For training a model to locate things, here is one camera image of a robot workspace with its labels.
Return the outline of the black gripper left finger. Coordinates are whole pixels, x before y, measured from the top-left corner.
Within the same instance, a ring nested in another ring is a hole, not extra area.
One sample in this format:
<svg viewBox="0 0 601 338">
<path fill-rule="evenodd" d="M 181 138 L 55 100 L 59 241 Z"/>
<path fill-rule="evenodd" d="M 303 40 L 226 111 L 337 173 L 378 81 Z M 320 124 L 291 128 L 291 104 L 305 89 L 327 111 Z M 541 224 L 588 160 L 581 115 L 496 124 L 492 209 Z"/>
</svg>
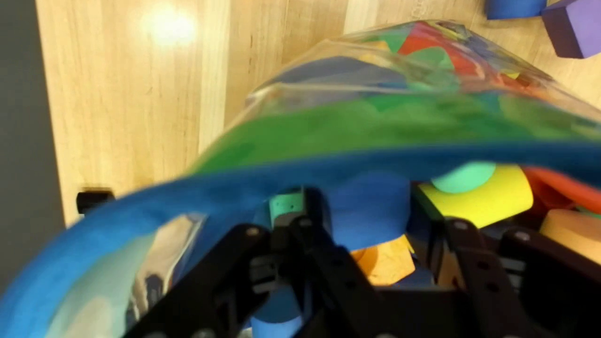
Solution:
<svg viewBox="0 0 601 338">
<path fill-rule="evenodd" d="M 276 252 L 314 250 L 323 243 L 325 207 L 316 188 L 286 192 L 269 201 L 271 248 Z"/>
</svg>

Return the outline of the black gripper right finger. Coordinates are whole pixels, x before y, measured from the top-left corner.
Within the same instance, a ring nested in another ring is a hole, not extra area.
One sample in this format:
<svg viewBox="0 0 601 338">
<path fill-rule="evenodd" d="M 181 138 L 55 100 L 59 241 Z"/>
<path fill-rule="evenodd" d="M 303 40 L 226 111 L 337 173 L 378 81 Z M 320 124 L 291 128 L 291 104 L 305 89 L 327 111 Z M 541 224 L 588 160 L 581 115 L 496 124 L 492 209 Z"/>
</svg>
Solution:
<svg viewBox="0 0 601 338">
<path fill-rule="evenodd" d="M 444 216 L 419 186 L 412 188 L 410 239 L 434 277 L 462 277 L 466 256 L 477 246 L 476 228 L 468 220 Z"/>
</svg>

